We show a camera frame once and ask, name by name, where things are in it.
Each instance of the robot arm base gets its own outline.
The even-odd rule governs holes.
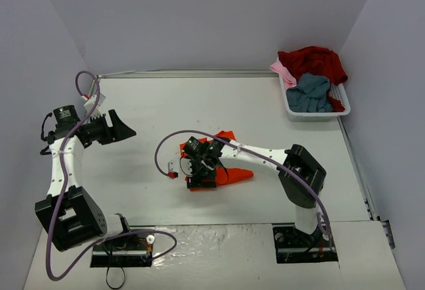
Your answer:
[[[35,204],[35,213],[46,231],[57,199],[58,196],[48,195]],[[93,239],[129,231],[126,219],[114,215],[117,216],[119,218],[106,218],[83,187],[71,186],[64,195],[54,224],[53,244],[63,252]]]
[[[325,169],[301,145],[293,144],[285,153],[288,156],[284,166],[301,177],[319,195],[326,177]],[[280,171],[278,176],[291,202],[301,208],[315,208],[314,197],[295,178],[285,171]]]

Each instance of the pink cloth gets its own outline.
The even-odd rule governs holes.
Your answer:
[[[297,86],[297,80],[290,74],[288,69],[278,60],[270,66],[270,70],[279,74],[284,79],[285,91]]]

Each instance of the cable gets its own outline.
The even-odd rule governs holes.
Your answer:
[[[203,136],[210,137],[210,138],[215,139],[216,141],[218,141],[220,143],[223,143],[225,145],[228,145],[228,146],[232,147],[233,149],[240,149],[241,151],[247,152],[247,153],[249,153],[249,154],[251,154],[253,156],[256,156],[256,157],[258,157],[260,159],[263,159],[264,161],[267,161],[267,162],[269,162],[269,163],[277,166],[277,168],[279,168],[280,170],[282,170],[282,171],[288,173],[289,175],[291,175],[292,178],[294,178],[296,181],[298,181],[298,183],[300,183],[308,191],[308,193],[310,193],[310,195],[312,195],[312,197],[315,199],[316,203],[319,205],[319,207],[320,207],[320,209],[321,209],[321,211],[323,213],[323,220],[325,221],[325,228],[321,227],[321,220],[318,221],[319,228],[320,228],[320,230],[322,231],[323,234],[325,234],[326,236],[329,236],[329,242],[331,241],[331,224],[330,224],[330,221],[329,221],[329,216],[328,216],[327,211],[325,209],[325,205],[323,205],[323,203],[320,200],[320,198],[318,197],[318,195],[314,192],[313,189],[311,189],[311,187],[301,177],[299,177],[297,174],[295,174],[293,171],[291,171],[287,167],[279,164],[278,162],[276,162],[275,160],[273,160],[273,159],[271,159],[271,158],[269,158],[267,156],[264,156],[262,154],[259,154],[257,152],[254,152],[254,151],[251,151],[250,149],[247,149],[245,147],[237,147],[236,145],[233,145],[233,144],[231,144],[231,143],[229,143],[229,142],[221,139],[220,137],[217,137],[217,136],[214,136],[214,135],[211,135],[211,134],[202,132],[202,131],[196,131],[196,130],[193,130],[193,129],[183,129],[181,131],[176,131],[176,132],[173,132],[171,134],[168,134],[166,137],[164,137],[159,142],[159,144],[158,144],[158,146],[157,146],[157,148],[155,150],[155,154],[154,154],[155,166],[157,167],[158,171],[162,175],[165,175],[165,176],[168,177],[168,174],[161,169],[161,167],[159,166],[159,163],[158,163],[158,152],[159,152],[159,149],[161,148],[162,144],[164,144],[164,142],[166,140],[168,140],[170,137],[172,137],[174,135],[177,135],[177,134],[182,134],[182,133],[195,133],[195,134],[200,134],[200,135],[203,135]]]
[[[181,166],[181,160],[182,159],[184,159],[185,157],[184,156],[182,156],[182,157],[180,157],[180,169],[181,169],[181,172],[184,174],[184,175],[186,175],[187,177],[194,177],[197,173],[199,173],[199,171],[200,171],[200,169],[195,173],[195,174],[192,174],[192,175],[190,175],[190,174],[186,174],[185,172],[184,172],[184,170],[183,170],[183,167]]]
[[[100,92],[98,92],[98,89],[99,89],[98,79],[97,79],[97,77],[93,73],[91,73],[90,71],[87,71],[87,70],[79,71],[79,73],[77,73],[77,76],[75,77],[75,88],[77,89],[78,94],[80,94],[81,96],[84,95],[84,93],[81,92],[80,86],[78,85],[78,78],[82,74],[88,74],[89,76],[92,77],[94,83],[96,83],[96,87],[97,87],[96,94],[98,95],[98,98],[99,98]]]
[[[312,250],[320,241],[321,241],[321,234],[319,234],[318,237],[316,237],[316,239],[313,240],[310,247],[308,247],[306,250],[304,250],[304,252],[306,253],[306,252],[309,252],[310,250]]]
[[[319,256],[323,257],[323,242],[321,240],[319,243]]]
[[[112,245],[110,245],[110,252],[108,252],[108,251],[107,251],[105,244],[102,244],[102,248],[103,248],[104,252],[106,253],[106,255],[108,255],[108,268],[106,269],[106,275],[105,275],[105,282],[106,282],[106,285],[108,285],[108,287],[109,287],[110,289],[112,289],[112,290],[119,290],[119,289],[121,289],[121,288],[124,286],[124,284],[126,283],[126,272],[124,271],[124,268],[123,268],[123,267],[121,267],[121,266],[119,266],[119,267],[118,267],[118,268],[120,268],[120,269],[121,269],[121,271],[122,271],[122,274],[123,274],[123,276],[124,276],[124,280],[122,281],[121,285],[119,285],[119,286],[117,286],[117,287],[112,287],[112,286],[109,284],[109,281],[108,281],[109,270],[110,270],[110,268],[111,268],[112,258],[113,258]]]
[[[155,257],[152,258],[152,260],[157,259],[159,257],[162,257],[165,254],[168,254],[177,245],[176,237],[173,236],[172,234],[170,234],[169,232],[164,232],[164,231],[161,231],[161,230],[152,230],[152,229],[143,229],[143,230],[135,230],[135,231],[132,231],[132,232],[126,232],[126,233],[116,235],[116,236],[112,236],[112,237],[109,237],[109,238],[101,238],[99,240],[96,240],[95,242],[92,242],[90,245],[88,245],[86,248],[84,248],[84,250],[75,258],[75,260],[69,265],[68,268],[66,268],[66,270],[61,275],[55,276],[53,274],[52,266],[51,266],[51,255],[52,255],[52,241],[53,241],[54,224],[56,223],[56,219],[58,218],[60,204],[62,202],[62,199],[64,198],[66,186],[68,185],[68,180],[69,180],[68,171],[66,170],[65,159],[64,159],[64,148],[65,148],[68,140],[74,135],[75,131],[92,115],[94,110],[97,108],[98,102],[99,102],[99,99],[100,99],[99,81],[98,81],[97,77],[95,77],[95,75],[93,73],[89,72],[89,71],[80,71],[79,73],[77,73],[77,75],[75,77],[75,84],[76,84],[78,93],[82,94],[82,92],[81,92],[81,90],[78,86],[78,79],[82,74],[88,74],[89,76],[92,77],[92,79],[93,79],[93,81],[96,85],[96,95],[97,96],[96,96],[96,100],[94,102],[92,109],[87,113],[87,115],[81,121],[79,121],[68,132],[68,134],[66,134],[66,136],[63,139],[63,141],[60,145],[60,148],[59,148],[59,160],[60,160],[60,166],[62,168],[62,172],[63,172],[63,175],[64,175],[64,183],[63,183],[62,189],[60,190],[60,194],[59,194],[58,199],[56,201],[56,205],[54,206],[52,218],[50,219],[50,224],[49,224],[48,233],[47,233],[47,245],[46,245],[46,272],[47,272],[49,279],[52,280],[52,281],[59,281],[59,280],[63,279],[66,275],[68,275],[69,271],[71,271],[71,269],[77,264],[77,262],[82,258],[82,256],[86,254],[86,252],[89,249],[91,249],[93,246],[95,246],[95,245],[97,245],[101,242],[114,240],[114,239],[118,239],[118,238],[122,238],[122,237],[126,237],[126,236],[132,236],[132,235],[137,235],[137,234],[146,234],[146,233],[147,234],[162,234],[162,235],[169,236],[171,239],[174,240],[174,245],[172,247],[170,247],[168,250],[164,251],[162,254],[156,255]]]
[[[49,148],[49,146],[48,146],[48,144],[47,144],[47,146],[46,146],[44,149],[42,149],[42,150],[40,151],[40,155],[52,155],[52,152],[50,152],[50,151],[48,150],[48,148]]]
[[[52,117],[53,113],[47,113],[46,116],[44,117],[44,120],[41,123],[41,134],[40,134],[40,138],[43,142],[47,142],[47,137],[44,136],[44,125],[46,124],[46,121],[48,118]]]
[[[316,214],[316,217],[317,217],[317,223],[318,223],[318,225],[319,225],[319,229],[320,229],[320,231],[323,233],[323,232],[325,231],[325,229],[323,228],[323,226],[322,226],[322,222],[321,222],[322,214],[320,214],[320,213],[318,212],[318,213]],[[329,243],[329,249],[330,249],[332,252],[337,252],[336,248],[335,248],[335,247],[333,247],[333,236],[332,236],[332,234],[331,234],[331,235],[329,235],[328,237],[329,237],[329,241],[328,241],[328,243]]]

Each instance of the black wire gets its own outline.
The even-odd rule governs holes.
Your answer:
[[[198,172],[199,172],[199,170],[195,173],[195,174],[192,174],[192,175],[189,175],[189,174],[186,174],[185,172],[184,172],[184,170],[183,170],[183,167],[181,166],[181,160],[184,158],[184,156],[182,156],[182,157],[180,157],[180,169],[181,169],[181,172],[183,173],[183,174],[185,174],[187,177],[194,177]]]
[[[219,165],[224,169],[224,172],[226,173],[226,175],[227,175],[227,180],[226,180],[226,182],[224,183],[224,184],[221,184],[221,185],[225,185],[225,184],[227,184],[228,183],[228,180],[229,180],[229,175],[228,175],[228,171],[227,171],[227,168],[223,165],[223,163],[221,163],[221,161],[220,161],[220,159],[218,160],[218,163],[219,163]]]
[[[316,237],[316,239],[313,240],[313,242],[311,243],[310,247],[308,247],[304,253],[309,252],[310,250],[312,250],[319,242],[321,239],[321,234],[318,235],[318,237]]]
[[[48,150],[48,145],[40,151],[40,155],[52,155],[52,152]]]
[[[112,287],[108,282],[108,274],[109,274],[109,270],[111,268],[111,263],[112,263],[112,258],[113,258],[112,245],[110,245],[110,252],[107,251],[105,244],[102,244],[102,248],[103,248],[104,252],[108,255],[108,268],[106,270],[105,282],[108,285],[108,287],[112,290],[121,289],[124,286],[124,283],[126,283],[126,272],[124,271],[123,267],[118,267],[122,270],[122,274],[124,275],[124,280],[122,281],[122,284],[119,285],[118,287]]]
[[[47,113],[47,115],[44,117],[44,120],[42,121],[42,124],[41,124],[41,135],[40,135],[40,138],[41,138],[41,140],[43,142],[46,142],[47,141],[47,137],[44,136],[44,125],[46,124],[47,119],[50,118],[50,117],[52,117],[52,112]]]

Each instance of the orange cloth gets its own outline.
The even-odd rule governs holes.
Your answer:
[[[234,141],[236,141],[233,131],[220,131],[215,136],[224,137],[226,139],[233,139]],[[199,139],[201,143],[204,143],[206,140],[206,137]],[[185,156],[185,153],[183,152],[184,146],[185,143],[180,144],[180,155],[182,157]],[[247,179],[251,179],[254,176],[254,173],[252,171],[249,171],[248,169],[227,169],[227,173],[228,175],[226,174],[226,171],[222,168],[216,169],[215,183],[217,184],[217,187],[234,184],[236,182],[246,181]],[[194,192],[199,190],[210,189],[213,188],[192,188],[190,191]]]

